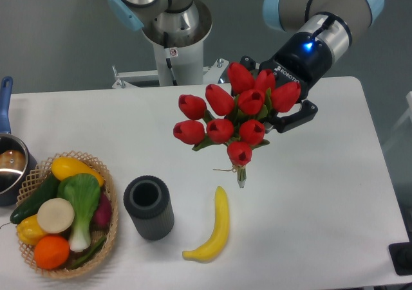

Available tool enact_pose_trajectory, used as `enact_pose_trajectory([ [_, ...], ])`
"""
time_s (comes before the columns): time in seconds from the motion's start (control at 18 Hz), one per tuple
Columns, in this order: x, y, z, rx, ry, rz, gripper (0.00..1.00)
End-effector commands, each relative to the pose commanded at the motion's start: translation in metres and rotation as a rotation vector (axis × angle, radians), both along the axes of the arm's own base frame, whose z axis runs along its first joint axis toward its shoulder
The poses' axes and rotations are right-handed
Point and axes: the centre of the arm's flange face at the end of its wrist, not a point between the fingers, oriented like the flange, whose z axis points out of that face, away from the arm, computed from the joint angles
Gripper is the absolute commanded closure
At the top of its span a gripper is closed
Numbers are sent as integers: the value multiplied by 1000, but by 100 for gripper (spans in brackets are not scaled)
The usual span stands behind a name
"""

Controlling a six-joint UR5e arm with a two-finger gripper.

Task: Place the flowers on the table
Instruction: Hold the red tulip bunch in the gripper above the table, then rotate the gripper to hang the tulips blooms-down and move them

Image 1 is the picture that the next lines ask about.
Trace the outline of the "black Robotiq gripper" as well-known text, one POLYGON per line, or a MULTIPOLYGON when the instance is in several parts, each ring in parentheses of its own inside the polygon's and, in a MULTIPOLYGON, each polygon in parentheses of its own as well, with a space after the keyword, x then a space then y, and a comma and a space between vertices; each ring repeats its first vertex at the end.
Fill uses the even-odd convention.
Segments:
MULTIPOLYGON (((299 81, 303 91, 309 92, 315 83, 329 70, 329 47, 313 38, 307 32, 295 33, 270 59, 259 64, 244 55, 240 62, 247 70, 271 69, 286 82, 299 81)), ((318 107, 309 100, 300 103, 300 109, 287 116, 272 113, 265 119, 265 133, 277 131, 284 133, 310 122, 318 112, 318 107)))

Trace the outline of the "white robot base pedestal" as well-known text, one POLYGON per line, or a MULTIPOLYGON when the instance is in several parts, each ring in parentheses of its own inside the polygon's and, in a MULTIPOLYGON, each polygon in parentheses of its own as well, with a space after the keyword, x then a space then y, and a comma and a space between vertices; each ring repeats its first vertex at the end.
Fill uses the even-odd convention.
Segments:
POLYGON ((203 43, 211 29, 211 12, 200 0, 180 13, 163 12, 143 28, 153 45, 161 86, 203 83, 203 43))

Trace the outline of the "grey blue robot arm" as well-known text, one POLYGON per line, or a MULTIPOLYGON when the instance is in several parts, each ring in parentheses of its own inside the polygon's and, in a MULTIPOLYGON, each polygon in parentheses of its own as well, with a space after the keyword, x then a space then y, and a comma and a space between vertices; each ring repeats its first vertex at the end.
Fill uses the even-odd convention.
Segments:
MULTIPOLYGON (((212 16, 200 0, 108 0, 117 19, 132 31, 142 31, 151 42, 161 86, 203 84, 218 69, 204 70, 203 42, 212 16)), ((292 37, 270 59, 241 63, 252 72, 270 69, 280 86, 299 82, 300 110, 284 118, 270 112, 268 131, 286 132, 312 120, 317 107, 309 90, 373 24, 384 0, 264 0, 263 20, 292 37)))

